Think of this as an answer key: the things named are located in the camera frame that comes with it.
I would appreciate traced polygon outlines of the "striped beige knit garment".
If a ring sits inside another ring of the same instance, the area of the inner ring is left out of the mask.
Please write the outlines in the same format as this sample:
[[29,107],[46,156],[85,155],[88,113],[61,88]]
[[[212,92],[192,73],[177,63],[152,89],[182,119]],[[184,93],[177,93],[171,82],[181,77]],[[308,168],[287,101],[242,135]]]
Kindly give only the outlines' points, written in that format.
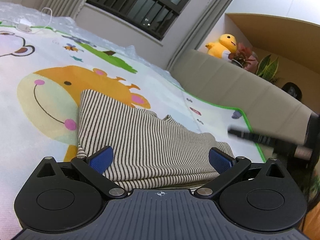
[[80,95],[78,155],[109,146],[113,154],[101,174],[127,191],[201,186],[218,176],[209,151],[232,155],[210,133],[195,133],[171,116],[130,107],[95,90]]

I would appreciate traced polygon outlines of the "beige padded headboard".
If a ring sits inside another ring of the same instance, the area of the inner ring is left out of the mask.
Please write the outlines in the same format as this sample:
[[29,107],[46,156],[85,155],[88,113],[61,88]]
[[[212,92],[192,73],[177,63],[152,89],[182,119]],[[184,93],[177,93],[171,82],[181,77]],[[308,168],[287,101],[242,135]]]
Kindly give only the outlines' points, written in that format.
[[182,86],[185,103],[199,132],[227,142],[234,155],[261,162],[272,151],[228,135],[229,127],[253,129],[302,144],[311,109],[275,85],[231,63],[191,50],[170,74]]

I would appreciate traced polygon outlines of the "black round object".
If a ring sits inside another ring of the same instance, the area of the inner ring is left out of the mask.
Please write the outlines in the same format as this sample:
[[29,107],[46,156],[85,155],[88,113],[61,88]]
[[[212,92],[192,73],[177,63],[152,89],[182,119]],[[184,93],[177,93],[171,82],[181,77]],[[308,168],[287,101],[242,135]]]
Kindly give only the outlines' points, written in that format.
[[285,85],[283,85],[281,89],[285,91],[287,94],[294,97],[296,100],[298,101],[302,100],[302,91],[295,83],[287,82],[285,83]]

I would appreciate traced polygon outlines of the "green snake plant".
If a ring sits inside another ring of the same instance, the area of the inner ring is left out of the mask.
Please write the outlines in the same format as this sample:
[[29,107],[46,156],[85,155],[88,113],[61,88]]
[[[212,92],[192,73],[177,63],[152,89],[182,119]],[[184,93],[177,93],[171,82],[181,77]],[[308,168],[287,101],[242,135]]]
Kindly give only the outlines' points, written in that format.
[[271,54],[267,55],[259,62],[256,75],[272,84],[275,84],[279,80],[279,77],[276,77],[278,66],[278,58],[271,61]]

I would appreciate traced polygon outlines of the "red leafed potted plant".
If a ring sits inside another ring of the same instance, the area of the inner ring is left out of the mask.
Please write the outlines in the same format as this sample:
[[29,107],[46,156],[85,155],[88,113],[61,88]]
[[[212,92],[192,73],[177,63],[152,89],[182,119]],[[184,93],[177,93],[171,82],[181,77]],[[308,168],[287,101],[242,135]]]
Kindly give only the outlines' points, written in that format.
[[258,70],[258,56],[251,48],[239,42],[235,53],[230,53],[228,59],[242,69],[255,74]]

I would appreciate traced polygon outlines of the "colourful cartoon play mat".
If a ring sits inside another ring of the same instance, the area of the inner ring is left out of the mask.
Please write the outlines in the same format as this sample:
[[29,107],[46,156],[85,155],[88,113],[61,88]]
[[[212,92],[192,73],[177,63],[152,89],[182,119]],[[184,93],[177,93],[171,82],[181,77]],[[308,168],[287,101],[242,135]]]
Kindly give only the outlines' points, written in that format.
[[1,26],[1,239],[21,229],[14,199],[40,160],[69,161],[78,151],[80,94],[91,89],[132,108],[210,133],[235,155],[261,163],[259,146],[227,134],[250,129],[242,107],[209,103],[185,92],[168,75],[121,54],[51,28],[31,34]]

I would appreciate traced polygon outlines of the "yellow plush duck toy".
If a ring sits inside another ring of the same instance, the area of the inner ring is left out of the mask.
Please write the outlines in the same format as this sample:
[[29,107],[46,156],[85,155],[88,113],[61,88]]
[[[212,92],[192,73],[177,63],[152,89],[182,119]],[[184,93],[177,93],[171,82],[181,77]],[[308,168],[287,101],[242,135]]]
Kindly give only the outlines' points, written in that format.
[[216,42],[206,44],[207,54],[220,59],[227,59],[230,53],[237,51],[236,38],[231,34],[223,34]]

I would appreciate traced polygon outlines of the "dark window with railing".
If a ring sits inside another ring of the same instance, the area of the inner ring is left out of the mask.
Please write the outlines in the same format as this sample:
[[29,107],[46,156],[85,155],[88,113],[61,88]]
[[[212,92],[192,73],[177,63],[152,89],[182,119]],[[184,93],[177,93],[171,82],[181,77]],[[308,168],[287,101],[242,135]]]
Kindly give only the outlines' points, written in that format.
[[190,0],[87,0],[161,41]]

